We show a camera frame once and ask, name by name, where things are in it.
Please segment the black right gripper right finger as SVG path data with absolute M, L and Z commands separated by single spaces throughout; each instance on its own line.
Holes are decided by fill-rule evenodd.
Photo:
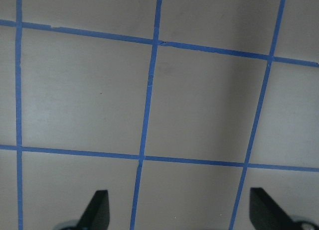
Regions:
M 249 219 L 256 230 L 297 230 L 298 224 L 263 188 L 251 188 Z

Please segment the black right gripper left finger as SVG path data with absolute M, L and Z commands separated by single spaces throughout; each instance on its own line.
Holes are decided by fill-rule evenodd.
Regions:
M 107 190 L 98 190 L 93 195 L 76 225 L 77 230 L 107 230 L 110 224 L 110 207 Z

